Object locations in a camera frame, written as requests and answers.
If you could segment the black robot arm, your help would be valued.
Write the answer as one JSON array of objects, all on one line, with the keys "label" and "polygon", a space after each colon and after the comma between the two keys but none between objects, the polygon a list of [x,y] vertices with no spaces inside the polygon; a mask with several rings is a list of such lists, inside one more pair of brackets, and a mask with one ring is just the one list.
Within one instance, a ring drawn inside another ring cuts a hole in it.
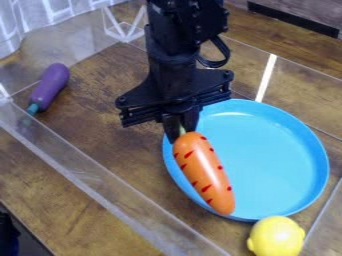
[{"label": "black robot arm", "polygon": [[146,0],[144,26],[148,74],[116,98],[121,125],[156,121],[169,141],[196,129],[204,106],[230,97],[233,72],[224,70],[229,49],[222,0]]}]

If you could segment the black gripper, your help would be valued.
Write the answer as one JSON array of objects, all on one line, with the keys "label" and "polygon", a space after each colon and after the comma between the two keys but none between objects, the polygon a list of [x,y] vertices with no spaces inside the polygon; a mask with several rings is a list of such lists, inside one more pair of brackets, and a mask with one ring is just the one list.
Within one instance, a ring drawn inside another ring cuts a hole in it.
[{"label": "black gripper", "polygon": [[149,63],[144,81],[114,100],[124,127],[154,120],[169,143],[196,129],[202,107],[229,99],[233,72],[197,68],[194,63]]}]

